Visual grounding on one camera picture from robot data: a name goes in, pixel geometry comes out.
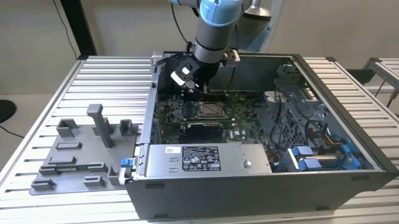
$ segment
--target green circuit board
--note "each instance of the green circuit board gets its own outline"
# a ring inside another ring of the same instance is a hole
[[[266,137],[254,110],[259,98],[246,94],[230,94],[225,101],[183,101],[178,97],[159,103],[162,144],[227,143],[265,144]],[[191,124],[223,127],[213,139],[186,139]]]

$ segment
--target black robot arm segment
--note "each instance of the black robot arm segment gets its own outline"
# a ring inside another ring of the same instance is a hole
[[[189,89],[201,88],[215,76],[223,60],[237,60],[229,47],[235,24],[243,13],[243,0],[203,0],[193,54],[186,55],[171,77]]]

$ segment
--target floor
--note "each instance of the floor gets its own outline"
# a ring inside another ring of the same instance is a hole
[[[2,123],[2,126],[11,132],[24,136],[50,102],[51,97],[51,94],[0,95],[0,99],[8,99],[18,105],[18,112],[10,120]],[[22,138],[8,134],[0,129],[0,170],[8,162],[20,142]]]

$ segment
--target motherboard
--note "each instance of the motherboard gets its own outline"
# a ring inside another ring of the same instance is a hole
[[[262,95],[233,93],[218,98],[185,100],[170,95],[158,103],[162,144],[229,143],[266,145],[255,107]]]

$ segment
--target black pole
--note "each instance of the black pole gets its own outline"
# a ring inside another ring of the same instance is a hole
[[[80,0],[60,1],[79,47],[80,55],[98,55]]]

